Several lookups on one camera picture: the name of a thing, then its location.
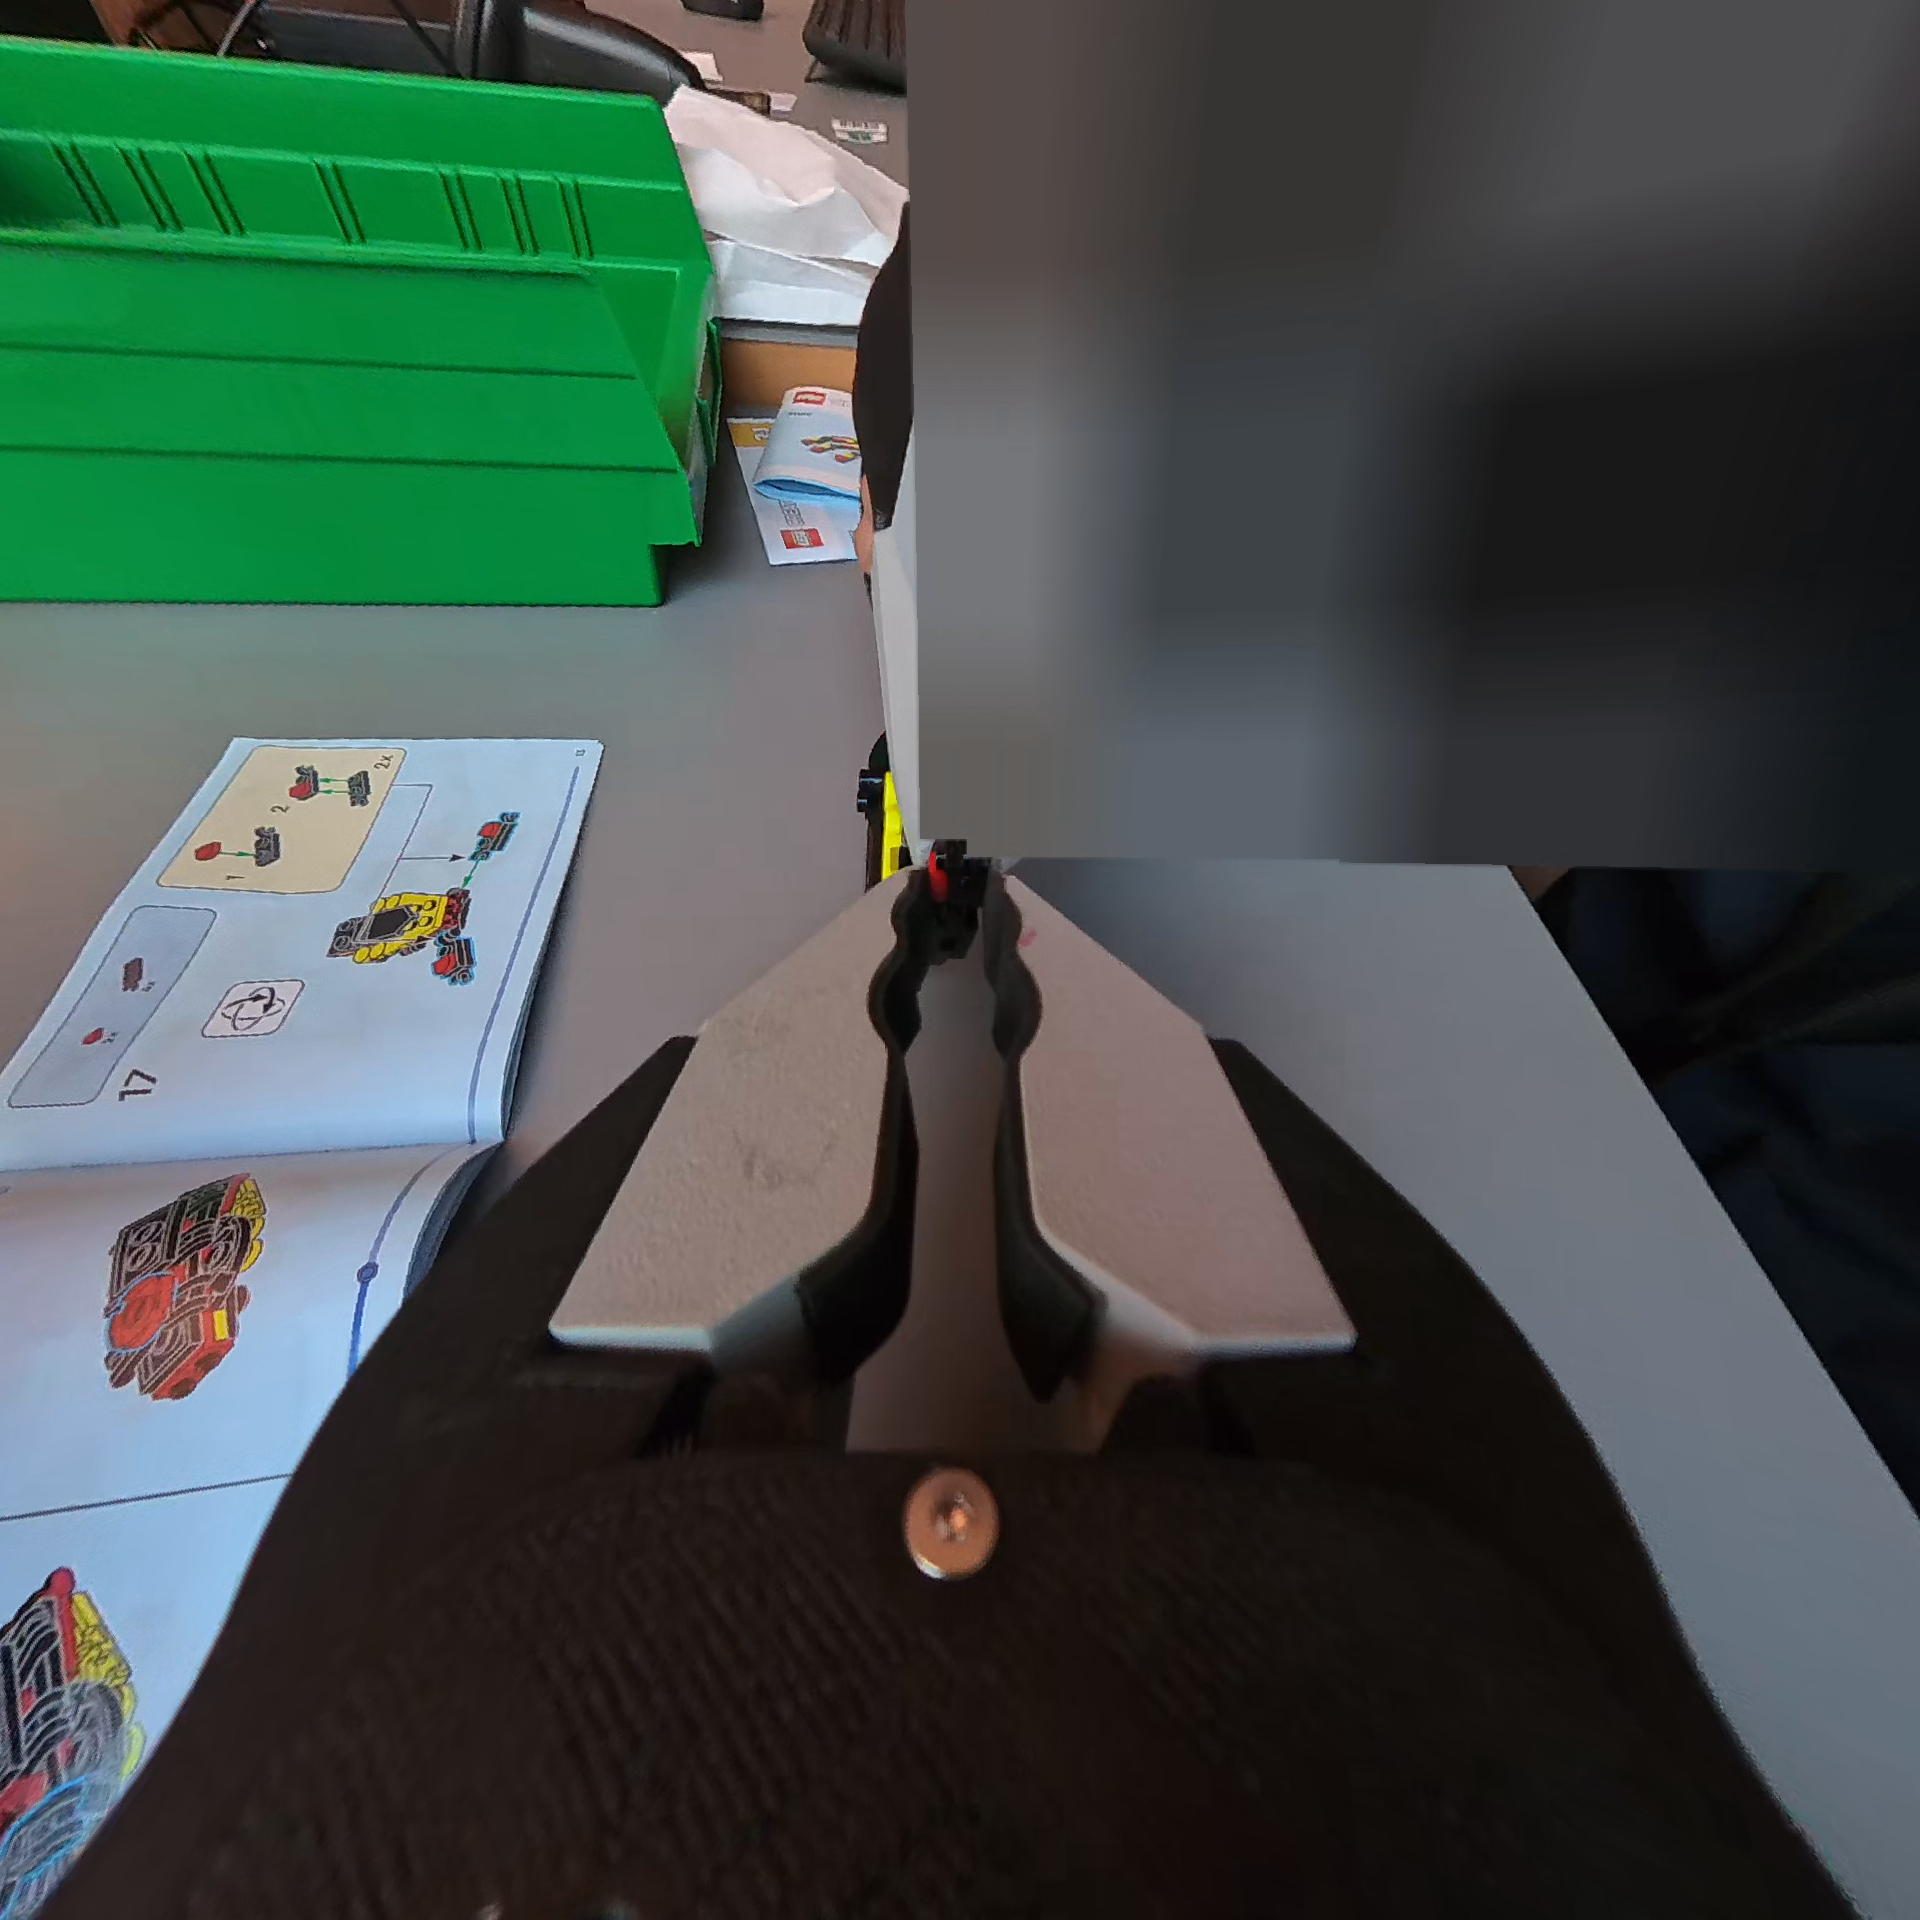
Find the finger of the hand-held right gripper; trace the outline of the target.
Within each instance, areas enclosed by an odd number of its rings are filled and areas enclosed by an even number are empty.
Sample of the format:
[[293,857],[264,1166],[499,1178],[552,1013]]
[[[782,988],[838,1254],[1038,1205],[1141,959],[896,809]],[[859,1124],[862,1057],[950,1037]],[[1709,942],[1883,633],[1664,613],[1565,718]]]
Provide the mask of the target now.
[[921,855],[921,716],[916,498],[899,497],[887,529],[873,537],[873,626],[887,756],[905,849]]

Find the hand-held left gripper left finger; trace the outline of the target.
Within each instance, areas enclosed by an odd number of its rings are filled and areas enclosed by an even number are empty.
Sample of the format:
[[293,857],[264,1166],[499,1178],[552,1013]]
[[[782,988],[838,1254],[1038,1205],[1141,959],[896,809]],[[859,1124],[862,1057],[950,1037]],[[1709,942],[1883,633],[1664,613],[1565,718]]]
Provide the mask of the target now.
[[911,958],[889,878],[712,1015],[549,1331],[580,1351],[853,1378],[905,1311]]

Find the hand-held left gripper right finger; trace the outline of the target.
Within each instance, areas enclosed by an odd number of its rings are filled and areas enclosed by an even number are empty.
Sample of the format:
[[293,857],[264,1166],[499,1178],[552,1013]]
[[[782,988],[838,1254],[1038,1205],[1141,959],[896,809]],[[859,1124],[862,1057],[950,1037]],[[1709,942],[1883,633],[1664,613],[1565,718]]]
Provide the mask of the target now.
[[1349,1354],[1206,1030],[1022,881],[992,884],[998,1318],[1038,1401]]

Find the black red yellow lego model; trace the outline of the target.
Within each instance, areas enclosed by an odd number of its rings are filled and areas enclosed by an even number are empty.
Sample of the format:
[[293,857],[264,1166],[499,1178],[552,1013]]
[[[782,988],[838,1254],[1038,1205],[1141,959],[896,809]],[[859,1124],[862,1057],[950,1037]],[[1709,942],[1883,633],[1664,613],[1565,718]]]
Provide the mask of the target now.
[[855,809],[865,831],[863,887],[873,890],[899,874],[909,874],[918,865],[918,855],[905,831],[887,734],[873,740],[870,755],[857,773]]

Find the small lego booklets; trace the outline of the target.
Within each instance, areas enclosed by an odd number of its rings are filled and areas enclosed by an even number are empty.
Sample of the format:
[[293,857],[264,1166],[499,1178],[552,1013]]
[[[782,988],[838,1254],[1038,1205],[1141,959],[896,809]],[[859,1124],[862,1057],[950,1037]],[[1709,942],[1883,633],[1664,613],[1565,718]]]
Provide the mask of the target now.
[[800,383],[772,417],[732,417],[727,431],[772,567],[857,561],[862,461],[851,391]]

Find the open lego instruction booklet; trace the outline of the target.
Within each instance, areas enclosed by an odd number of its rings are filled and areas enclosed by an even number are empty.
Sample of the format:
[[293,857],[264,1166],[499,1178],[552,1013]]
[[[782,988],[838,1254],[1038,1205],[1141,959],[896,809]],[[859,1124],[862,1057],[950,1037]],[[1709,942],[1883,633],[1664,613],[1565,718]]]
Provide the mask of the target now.
[[195,1686],[502,1143],[603,748],[235,738],[1,1085],[1,1915]]

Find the brown cardboard sheet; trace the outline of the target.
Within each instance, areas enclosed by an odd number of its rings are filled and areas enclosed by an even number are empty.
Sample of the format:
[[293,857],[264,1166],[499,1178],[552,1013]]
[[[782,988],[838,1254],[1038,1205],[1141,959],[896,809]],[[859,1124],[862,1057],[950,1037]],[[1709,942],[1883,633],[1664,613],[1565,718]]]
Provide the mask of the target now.
[[755,332],[711,321],[704,341],[718,379],[712,403],[718,447],[728,444],[728,418],[772,417],[791,388],[853,388],[857,338],[848,329],[760,327]]

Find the crumpled white paper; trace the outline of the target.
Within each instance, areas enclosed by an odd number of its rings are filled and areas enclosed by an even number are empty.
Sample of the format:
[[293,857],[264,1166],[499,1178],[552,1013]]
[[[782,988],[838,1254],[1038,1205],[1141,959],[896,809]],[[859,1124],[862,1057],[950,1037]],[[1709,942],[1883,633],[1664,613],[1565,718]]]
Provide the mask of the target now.
[[853,329],[896,246],[908,190],[853,151],[697,86],[662,110],[718,289],[718,315]]

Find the black bag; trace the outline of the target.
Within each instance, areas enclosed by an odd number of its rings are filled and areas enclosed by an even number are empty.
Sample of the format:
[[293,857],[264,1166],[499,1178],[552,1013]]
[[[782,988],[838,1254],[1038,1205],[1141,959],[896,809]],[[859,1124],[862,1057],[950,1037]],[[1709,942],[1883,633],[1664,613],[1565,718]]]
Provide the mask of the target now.
[[705,79],[679,49],[574,3],[240,5],[221,53],[359,73],[612,91],[668,105]]

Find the green plastic bin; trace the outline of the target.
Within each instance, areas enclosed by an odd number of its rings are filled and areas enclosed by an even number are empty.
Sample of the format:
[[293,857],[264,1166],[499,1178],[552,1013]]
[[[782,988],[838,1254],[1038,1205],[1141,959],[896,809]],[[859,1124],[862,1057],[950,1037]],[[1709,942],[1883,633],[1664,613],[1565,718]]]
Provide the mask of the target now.
[[659,102],[5,39],[9,603],[654,607],[712,265]]

